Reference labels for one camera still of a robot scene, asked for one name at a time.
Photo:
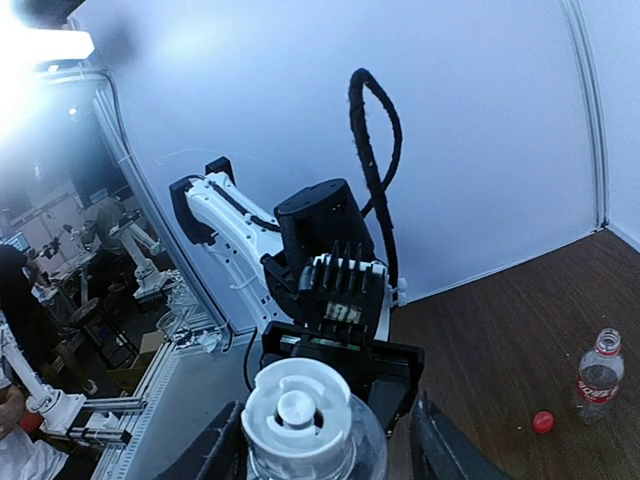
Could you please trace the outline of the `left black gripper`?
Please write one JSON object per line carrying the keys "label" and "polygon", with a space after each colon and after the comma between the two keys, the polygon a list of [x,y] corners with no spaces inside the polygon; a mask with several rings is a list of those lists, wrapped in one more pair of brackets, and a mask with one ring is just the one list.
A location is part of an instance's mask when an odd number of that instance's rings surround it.
{"label": "left black gripper", "polygon": [[394,429],[410,412],[425,365],[422,348],[366,340],[354,327],[315,332],[272,321],[262,334],[262,347],[262,368],[278,360],[308,358],[336,370],[385,430]]}

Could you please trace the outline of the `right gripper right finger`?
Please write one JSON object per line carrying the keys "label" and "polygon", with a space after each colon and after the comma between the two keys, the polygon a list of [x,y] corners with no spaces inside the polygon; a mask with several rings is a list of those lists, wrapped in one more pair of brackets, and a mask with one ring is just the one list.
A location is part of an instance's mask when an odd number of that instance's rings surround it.
{"label": "right gripper right finger", "polygon": [[505,472],[474,446],[426,391],[414,402],[409,438],[414,479],[505,478]]}

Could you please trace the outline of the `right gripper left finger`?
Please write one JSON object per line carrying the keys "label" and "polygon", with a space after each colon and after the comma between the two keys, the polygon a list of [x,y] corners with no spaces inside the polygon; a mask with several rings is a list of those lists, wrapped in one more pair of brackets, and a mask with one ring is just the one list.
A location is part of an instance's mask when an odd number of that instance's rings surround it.
{"label": "right gripper left finger", "polygon": [[243,408],[241,401],[227,403],[156,479],[247,479],[248,446],[241,427]]}

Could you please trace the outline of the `clear plastic bottle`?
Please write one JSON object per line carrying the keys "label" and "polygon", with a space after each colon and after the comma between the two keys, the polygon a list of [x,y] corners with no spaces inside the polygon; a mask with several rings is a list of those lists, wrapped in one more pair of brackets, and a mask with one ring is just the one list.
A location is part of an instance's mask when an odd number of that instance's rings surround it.
{"label": "clear plastic bottle", "polygon": [[318,409],[302,430],[285,429],[277,412],[241,415],[250,479],[386,479],[386,434],[371,409],[351,396],[341,413]]}

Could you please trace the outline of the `white bottle cap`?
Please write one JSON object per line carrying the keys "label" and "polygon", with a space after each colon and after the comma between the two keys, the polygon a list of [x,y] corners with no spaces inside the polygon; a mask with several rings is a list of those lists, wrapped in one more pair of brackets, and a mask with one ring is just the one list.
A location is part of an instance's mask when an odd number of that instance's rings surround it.
{"label": "white bottle cap", "polygon": [[277,412],[287,431],[302,430],[316,410],[329,408],[341,413],[350,397],[349,386],[333,368],[313,359],[289,358],[256,375],[243,411],[249,411],[254,420]]}

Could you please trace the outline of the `red bottle cap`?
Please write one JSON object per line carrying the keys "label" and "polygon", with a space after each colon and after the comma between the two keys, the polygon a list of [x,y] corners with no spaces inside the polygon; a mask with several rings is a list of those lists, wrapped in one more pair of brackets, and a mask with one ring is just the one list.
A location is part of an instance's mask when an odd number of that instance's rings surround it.
{"label": "red bottle cap", "polygon": [[554,415],[549,411],[540,411],[536,413],[532,420],[532,428],[537,434],[549,433],[555,424]]}

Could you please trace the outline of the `clear cola bottle red label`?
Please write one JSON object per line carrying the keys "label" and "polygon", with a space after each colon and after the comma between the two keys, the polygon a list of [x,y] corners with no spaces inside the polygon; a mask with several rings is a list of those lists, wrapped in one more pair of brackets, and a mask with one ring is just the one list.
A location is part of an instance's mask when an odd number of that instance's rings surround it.
{"label": "clear cola bottle red label", "polygon": [[573,405],[586,425],[608,413],[619,390],[625,373],[621,347],[621,334],[614,328],[605,328],[580,360]]}

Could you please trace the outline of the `small white robot arm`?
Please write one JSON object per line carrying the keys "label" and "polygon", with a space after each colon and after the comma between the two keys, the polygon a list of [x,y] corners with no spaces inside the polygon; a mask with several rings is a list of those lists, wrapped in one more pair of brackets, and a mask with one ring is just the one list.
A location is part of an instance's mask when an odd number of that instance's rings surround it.
{"label": "small white robot arm", "polygon": [[27,410],[43,417],[41,430],[50,435],[66,436],[87,397],[68,394],[43,383],[24,357],[4,316],[1,316],[1,357],[29,392]]}

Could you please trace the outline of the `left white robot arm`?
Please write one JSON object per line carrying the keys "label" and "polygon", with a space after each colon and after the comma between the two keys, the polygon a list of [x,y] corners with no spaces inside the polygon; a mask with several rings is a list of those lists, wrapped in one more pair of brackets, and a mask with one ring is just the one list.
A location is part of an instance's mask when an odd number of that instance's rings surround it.
{"label": "left white robot arm", "polygon": [[169,193],[187,239],[221,266],[255,319],[261,365],[323,362],[393,431],[417,395],[424,354],[388,339],[405,293],[389,217],[379,258],[346,180],[305,187],[267,212],[237,188],[226,157]]}

